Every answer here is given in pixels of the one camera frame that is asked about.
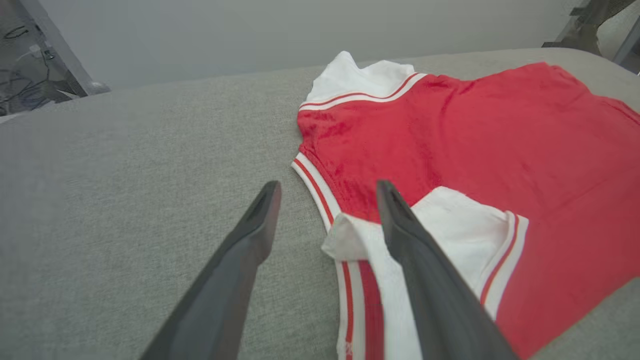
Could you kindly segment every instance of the red garment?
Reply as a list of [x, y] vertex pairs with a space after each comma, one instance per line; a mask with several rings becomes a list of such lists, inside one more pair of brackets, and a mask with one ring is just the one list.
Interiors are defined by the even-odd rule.
[[[364, 220], [379, 222], [379, 179], [410, 206], [446, 186], [527, 217], [496, 319], [526, 359], [640, 275], [640, 115], [544, 63], [473, 81], [415, 76], [400, 96], [304, 103], [300, 152], [341, 211]], [[363, 261], [373, 359], [383, 322], [370, 272]]]

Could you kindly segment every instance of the gray table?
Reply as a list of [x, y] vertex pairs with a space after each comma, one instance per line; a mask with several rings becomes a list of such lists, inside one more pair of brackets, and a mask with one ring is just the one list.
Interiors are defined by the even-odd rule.
[[[640, 79], [596, 56], [528, 49], [402, 60], [473, 79], [536, 61], [640, 111]], [[283, 198], [245, 359], [333, 359], [338, 291], [324, 229], [290, 163], [322, 67], [147, 86], [0, 124], [0, 358], [139, 356], [262, 184]], [[631, 282], [537, 359], [640, 354]]]

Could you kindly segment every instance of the gray wall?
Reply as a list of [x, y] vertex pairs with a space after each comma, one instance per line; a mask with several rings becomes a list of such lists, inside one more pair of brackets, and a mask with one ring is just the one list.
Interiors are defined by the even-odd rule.
[[329, 62], [539, 47], [572, 0], [40, 0], [112, 89]]

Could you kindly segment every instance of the white fabric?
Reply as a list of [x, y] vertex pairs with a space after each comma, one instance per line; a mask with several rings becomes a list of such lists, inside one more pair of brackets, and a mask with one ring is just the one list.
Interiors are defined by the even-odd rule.
[[393, 94], [414, 72], [413, 65], [400, 65], [386, 60], [359, 69], [351, 54], [342, 51], [314, 80], [307, 102], [323, 102], [354, 92], [386, 97]]
[[[412, 211], [478, 299], [494, 268], [500, 265], [500, 259], [507, 256], [502, 265], [512, 262], [513, 267], [498, 269], [495, 277], [498, 286], [494, 291], [497, 309], [504, 291], [499, 281], [500, 273], [504, 271], [506, 285], [520, 256], [514, 250], [524, 246], [526, 219], [518, 217], [520, 235], [515, 244], [519, 245], [510, 247], [511, 242], [516, 241], [515, 216], [482, 205], [455, 190], [438, 187], [412, 206]], [[387, 250], [382, 227], [351, 215], [339, 214], [322, 250], [336, 261], [369, 261], [383, 304], [385, 358], [422, 359], [402, 268]]]

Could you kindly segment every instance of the clothing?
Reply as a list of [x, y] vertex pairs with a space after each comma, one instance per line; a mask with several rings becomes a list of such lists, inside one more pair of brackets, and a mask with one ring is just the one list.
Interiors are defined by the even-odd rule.
[[[470, 282], [486, 264], [463, 276], [527, 358], [640, 274], [639, 124], [624, 103], [543, 63], [461, 81], [388, 61], [358, 69], [343, 52], [300, 106], [303, 143], [293, 167], [327, 230], [342, 212], [379, 223], [379, 179], [413, 208], [444, 186], [528, 218], [521, 254], [500, 260], [485, 281], [503, 289], [478, 293]], [[339, 358], [379, 359], [389, 315], [378, 274], [366, 260], [336, 264]]]

